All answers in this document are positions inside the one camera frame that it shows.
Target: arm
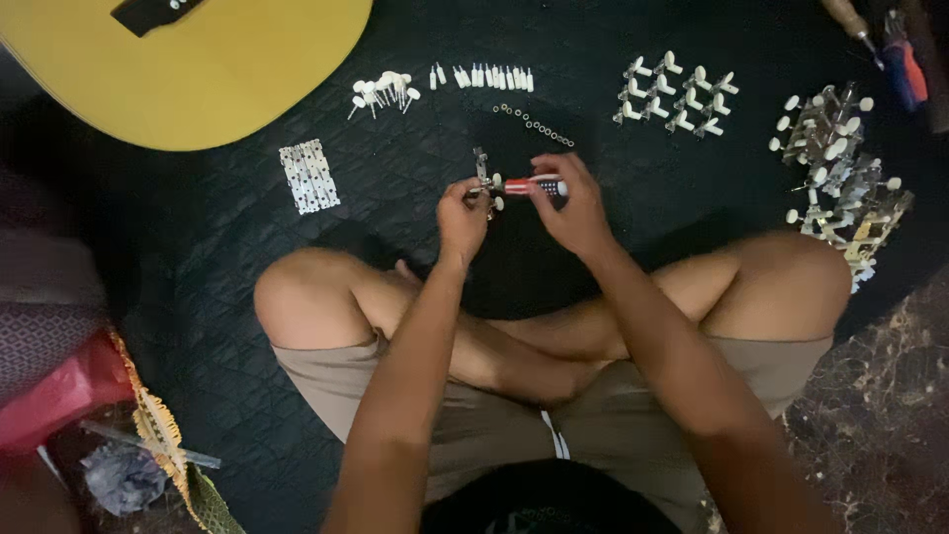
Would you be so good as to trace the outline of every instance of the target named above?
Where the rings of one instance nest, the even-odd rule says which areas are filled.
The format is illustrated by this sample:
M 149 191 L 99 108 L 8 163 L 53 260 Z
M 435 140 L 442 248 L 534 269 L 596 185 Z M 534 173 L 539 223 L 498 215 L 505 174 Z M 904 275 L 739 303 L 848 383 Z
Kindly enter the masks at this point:
M 697 327 L 612 237 L 596 182 L 574 154 L 541 156 L 570 199 L 531 199 L 550 233 L 596 277 L 643 379 L 682 428 L 730 532 L 836 532 L 829 509 L 796 476 L 760 401 Z
M 373 372 L 346 440 L 325 533 L 418 532 L 428 449 L 444 394 L 461 286 L 487 231 L 488 195 L 469 204 L 477 178 L 438 203 L 441 252 L 419 298 Z

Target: red and white screwdriver handle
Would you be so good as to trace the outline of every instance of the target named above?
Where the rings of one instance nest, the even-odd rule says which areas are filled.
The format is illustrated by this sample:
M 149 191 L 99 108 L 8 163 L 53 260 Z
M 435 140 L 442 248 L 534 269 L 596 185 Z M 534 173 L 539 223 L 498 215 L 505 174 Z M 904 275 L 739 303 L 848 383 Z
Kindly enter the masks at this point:
M 567 197 L 567 184 L 560 179 L 559 174 L 542 174 L 531 178 L 515 178 L 504 182 L 505 195 L 527 196 L 530 194 L 528 184 L 534 182 L 543 189 L 548 197 Z

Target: screwdriver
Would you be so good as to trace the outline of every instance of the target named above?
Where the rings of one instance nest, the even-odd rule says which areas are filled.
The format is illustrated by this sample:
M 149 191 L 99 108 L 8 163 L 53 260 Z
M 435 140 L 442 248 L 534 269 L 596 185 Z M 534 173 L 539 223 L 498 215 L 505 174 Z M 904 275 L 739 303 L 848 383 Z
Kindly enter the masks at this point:
M 870 41 L 870 28 L 864 17 L 857 14 L 853 4 L 849 0 L 821 0 L 821 4 L 824 4 L 824 8 L 830 13 L 830 16 L 844 27 L 847 35 L 863 41 L 864 45 L 869 48 L 870 53 L 873 54 L 873 63 L 880 70 L 884 70 L 884 62 L 880 60 L 876 47 Z

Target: yellow guitar top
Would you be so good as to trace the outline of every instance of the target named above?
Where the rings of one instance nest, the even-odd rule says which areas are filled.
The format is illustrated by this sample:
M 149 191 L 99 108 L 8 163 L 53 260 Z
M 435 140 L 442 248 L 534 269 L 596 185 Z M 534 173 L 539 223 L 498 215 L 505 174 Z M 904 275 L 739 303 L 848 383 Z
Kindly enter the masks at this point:
M 343 61 L 372 7 L 204 0 L 139 38 L 111 16 L 119 2 L 0 0 L 0 37 L 84 121 L 161 150 L 219 146 L 276 119 Z

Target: wooden tool handle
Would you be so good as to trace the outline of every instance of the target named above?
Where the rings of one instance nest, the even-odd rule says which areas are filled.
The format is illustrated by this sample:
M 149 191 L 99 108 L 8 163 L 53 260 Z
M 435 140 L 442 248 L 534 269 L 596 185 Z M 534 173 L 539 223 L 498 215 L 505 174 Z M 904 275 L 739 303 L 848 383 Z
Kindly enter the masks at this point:
M 866 20 L 857 14 L 857 10 L 853 8 L 849 0 L 821 0 L 821 4 L 824 4 L 830 16 L 844 27 L 844 31 L 850 37 L 859 39 L 869 34 Z

